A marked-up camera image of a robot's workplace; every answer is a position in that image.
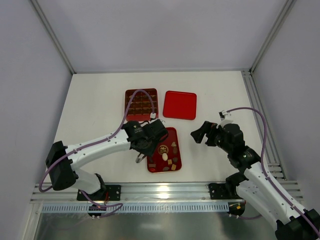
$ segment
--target empty red tray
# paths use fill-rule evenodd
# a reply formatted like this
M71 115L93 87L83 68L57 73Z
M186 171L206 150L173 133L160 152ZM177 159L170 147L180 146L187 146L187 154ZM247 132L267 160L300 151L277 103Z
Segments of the empty red tray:
M194 120L197 112L197 95L192 92L167 91L163 116L172 119Z

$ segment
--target black mounting plate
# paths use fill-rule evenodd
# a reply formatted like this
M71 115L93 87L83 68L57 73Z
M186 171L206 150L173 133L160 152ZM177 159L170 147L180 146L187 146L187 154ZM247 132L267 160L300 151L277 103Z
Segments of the black mounting plate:
M108 192L108 198L109 201L120 201L121 200L121 185L105 185L106 190ZM99 197L97 199L92 198L93 201L104 201L106 199L106 196ZM85 196L78 191L78 194L76 196L77 201L88 201Z
M225 183L210 183L209 193L211 200L239 200L242 199L236 194L227 190Z

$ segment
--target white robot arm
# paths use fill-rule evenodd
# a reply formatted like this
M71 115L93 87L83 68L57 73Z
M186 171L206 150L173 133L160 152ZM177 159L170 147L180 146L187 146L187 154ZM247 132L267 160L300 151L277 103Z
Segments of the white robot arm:
M238 109L258 112L248 107ZM227 192L229 196L239 196L249 202L271 224L278 240L317 239L320 215L297 202L270 174L263 158L245 145L243 132L232 123L229 113L238 109L220 112L221 123L205 121L200 129L191 133L196 143L201 143L206 136L207 146L218 146L227 152L230 163L239 170L227 177L226 183L211 183L210 191L218 196Z
M103 179L97 173L81 170L82 166L130 149L152 156L158 143L167 136L162 121L154 119L143 126L137 121L128 121L118 132L83 143L64 146L62 141L55 142L46 159L52 187L55 191L76 188L85 191L91 199L103 198L107 191Z

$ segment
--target white wall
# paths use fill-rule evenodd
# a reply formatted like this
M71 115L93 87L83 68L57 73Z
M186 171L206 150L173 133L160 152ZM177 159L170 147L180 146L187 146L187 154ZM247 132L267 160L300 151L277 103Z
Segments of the white wall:
M320 211L320 1L298 0L254 74L286 174Z
M76 72L249 69L286 0L38 0Z
M0 1L0 238L21 236L71 74L27 0Z

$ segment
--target red tray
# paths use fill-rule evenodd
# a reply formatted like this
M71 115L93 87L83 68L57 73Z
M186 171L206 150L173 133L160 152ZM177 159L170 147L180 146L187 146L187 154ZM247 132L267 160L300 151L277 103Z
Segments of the red tray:
M192 92L167 91L163 116L172 119L194 120L197 112L197 95Z
M146 158L146 167L151 173L174 172L180 170L182 167L177 131L173 127L167 127L166 129L168 130L166 140L156 146L152 157L148 156ZM167 161L163 160L163 153L168 155Z
M126 110L129 100L135 90L136 89L130 89L125 91L124 110ZM154 112L156 113L156 118L158 118L159 111L157 90L155 88L147 88L143 90L145 90L151 96L154 105ZM149 121L151 113L152 107L149 98L143 92L138 92L133 98L126 116L126 120L138 122Z

